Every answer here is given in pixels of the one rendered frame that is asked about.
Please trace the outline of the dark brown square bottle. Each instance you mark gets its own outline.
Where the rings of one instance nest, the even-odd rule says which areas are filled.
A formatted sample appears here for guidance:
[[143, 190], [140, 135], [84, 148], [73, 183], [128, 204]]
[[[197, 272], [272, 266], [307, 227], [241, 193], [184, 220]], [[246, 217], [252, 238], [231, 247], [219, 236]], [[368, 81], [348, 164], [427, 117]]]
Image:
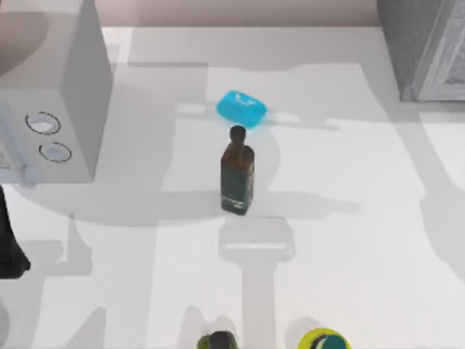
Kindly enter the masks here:
[[235, 125], [220, 161], [221, 208], [245, 215], [254, 196], [255, 152], [245, 144], [246, 128]]

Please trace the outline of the blue soap bar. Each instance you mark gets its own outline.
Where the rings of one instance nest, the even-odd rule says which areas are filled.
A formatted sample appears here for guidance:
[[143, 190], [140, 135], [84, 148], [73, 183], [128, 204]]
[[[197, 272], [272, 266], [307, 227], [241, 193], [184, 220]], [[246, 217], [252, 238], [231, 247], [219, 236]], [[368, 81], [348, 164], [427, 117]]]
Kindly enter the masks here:
[[257, 127], [268, 112], [263, 102], [237, 90], [226, 92], [216, 104], [216, 110], [222, 118], [247, 129]]

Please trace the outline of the olive green bottle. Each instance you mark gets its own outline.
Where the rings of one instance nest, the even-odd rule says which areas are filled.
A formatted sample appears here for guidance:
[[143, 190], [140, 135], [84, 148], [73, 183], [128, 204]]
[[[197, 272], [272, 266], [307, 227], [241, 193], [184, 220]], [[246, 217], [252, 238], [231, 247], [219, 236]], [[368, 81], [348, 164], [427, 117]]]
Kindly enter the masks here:
[[215, 331], [202, 336], [196, 349], [239, 349], [235, 335], [227, 330]]

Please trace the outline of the round microwave knob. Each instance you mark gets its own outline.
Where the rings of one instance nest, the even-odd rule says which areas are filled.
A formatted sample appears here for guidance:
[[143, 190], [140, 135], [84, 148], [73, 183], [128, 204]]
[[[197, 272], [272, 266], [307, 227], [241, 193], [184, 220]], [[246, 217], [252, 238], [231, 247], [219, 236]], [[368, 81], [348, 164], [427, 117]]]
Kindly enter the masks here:
[[25, 123], [29, 129], [39, 135], [53, 135], [61, 129], [60, 121], [54, 115], [44, 111], [28, 114], [25, 117]]
[[47, 143], [39, 146], [39, 153], [54, 163], [65, 163], [72, 157], [70, 148], [62, 143]]

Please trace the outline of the yellow and teal bottle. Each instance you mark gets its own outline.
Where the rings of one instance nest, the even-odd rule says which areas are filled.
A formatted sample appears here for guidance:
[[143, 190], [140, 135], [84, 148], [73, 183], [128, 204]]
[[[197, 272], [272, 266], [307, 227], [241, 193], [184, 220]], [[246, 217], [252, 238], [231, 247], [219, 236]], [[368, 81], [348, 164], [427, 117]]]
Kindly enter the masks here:
[[316, 328], [303, 335], [296, 349], [352, 349], [352, 346], [339, 332]]

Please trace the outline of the pale microwave oven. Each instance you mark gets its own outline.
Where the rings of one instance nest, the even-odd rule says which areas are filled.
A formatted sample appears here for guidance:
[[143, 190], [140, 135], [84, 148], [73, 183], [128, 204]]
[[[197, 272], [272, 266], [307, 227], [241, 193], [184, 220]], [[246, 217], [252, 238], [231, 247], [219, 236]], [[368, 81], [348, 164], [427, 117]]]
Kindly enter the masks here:
[[[0, 183], [93, 181], [112, 87], [95, 0], [0, 0]], [[60, 131], [29, 129], [25, 117], [39, 111]], [[71, 159], [47, 161], [47, 143]]]

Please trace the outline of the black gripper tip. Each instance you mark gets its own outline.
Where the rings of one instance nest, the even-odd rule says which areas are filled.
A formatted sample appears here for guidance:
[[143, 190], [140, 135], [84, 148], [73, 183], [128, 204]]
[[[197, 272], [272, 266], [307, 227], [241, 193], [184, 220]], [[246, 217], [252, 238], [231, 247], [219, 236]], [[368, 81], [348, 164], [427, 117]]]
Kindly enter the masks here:
[[30, 269], [31, 262], [13, 233], [4, 189], [0, 185], [0, 280], [19, 279]]

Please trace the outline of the grey cabinet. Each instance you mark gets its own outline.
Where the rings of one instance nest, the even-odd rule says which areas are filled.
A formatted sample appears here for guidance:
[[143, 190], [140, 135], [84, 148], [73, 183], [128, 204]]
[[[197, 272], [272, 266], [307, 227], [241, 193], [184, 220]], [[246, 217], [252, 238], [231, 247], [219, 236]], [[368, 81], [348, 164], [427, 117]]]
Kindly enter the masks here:
[[465, 0], [376, 0], [400, 99], [465, 102]]

